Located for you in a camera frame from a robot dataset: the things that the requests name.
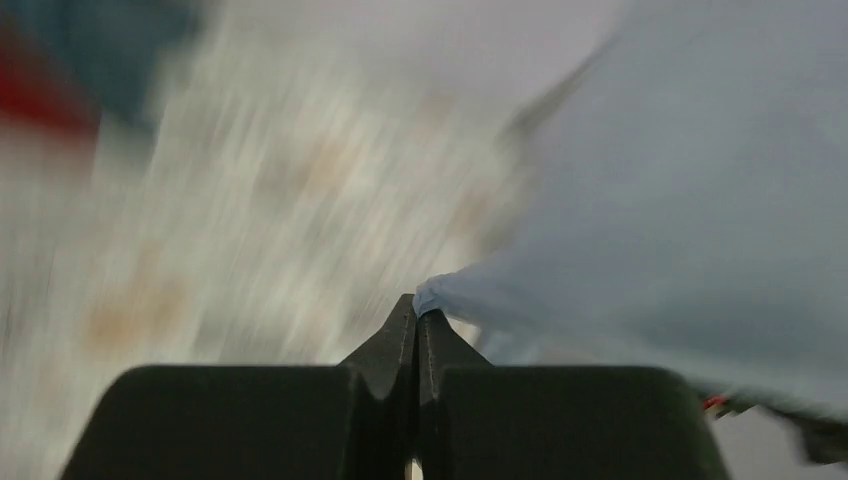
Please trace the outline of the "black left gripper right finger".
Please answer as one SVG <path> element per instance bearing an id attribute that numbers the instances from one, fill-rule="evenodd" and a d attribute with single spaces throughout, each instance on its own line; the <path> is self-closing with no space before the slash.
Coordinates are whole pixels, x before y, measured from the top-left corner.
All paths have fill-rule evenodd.
<path id="1" fill-rule="evenodd" d="M 499 367 L 437 311 L 418 322 L 427 479 L 725 479 L 698 397 L 647 367 Z"/>

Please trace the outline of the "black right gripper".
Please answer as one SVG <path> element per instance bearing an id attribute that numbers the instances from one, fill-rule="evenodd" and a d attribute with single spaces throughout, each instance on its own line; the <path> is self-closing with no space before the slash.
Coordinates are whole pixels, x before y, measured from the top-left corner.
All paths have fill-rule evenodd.
<path id="1" fill-rule="evenodd" d="M 702 410 L 714 418 L 741 415 L 757 408 L 792 426 L 796 445 L 807 464 L 847 463 L 847 421 L 776 406 L 762 398 L 734 393 L 702 393 Z"/>

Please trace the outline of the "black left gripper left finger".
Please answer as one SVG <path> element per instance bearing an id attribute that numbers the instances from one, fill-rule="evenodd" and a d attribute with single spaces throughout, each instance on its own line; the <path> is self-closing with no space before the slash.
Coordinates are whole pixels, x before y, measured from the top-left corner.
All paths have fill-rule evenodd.
<path id="1" fill-rule="evenodd" d="M 403 479 L 410 295 L 336 365 L 145 365 L 96 405 L 65 479 Z"/>

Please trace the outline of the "light blue plastic trash bag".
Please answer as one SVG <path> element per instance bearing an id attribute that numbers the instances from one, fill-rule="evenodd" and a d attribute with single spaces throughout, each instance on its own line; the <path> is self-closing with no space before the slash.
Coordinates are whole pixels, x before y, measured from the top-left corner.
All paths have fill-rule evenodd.
<path id="1" fill-rule="evenodd" d="M 847 418 L 847 5 L 636 1 L 534 140 L 511 239 L 418 313 Z"/>

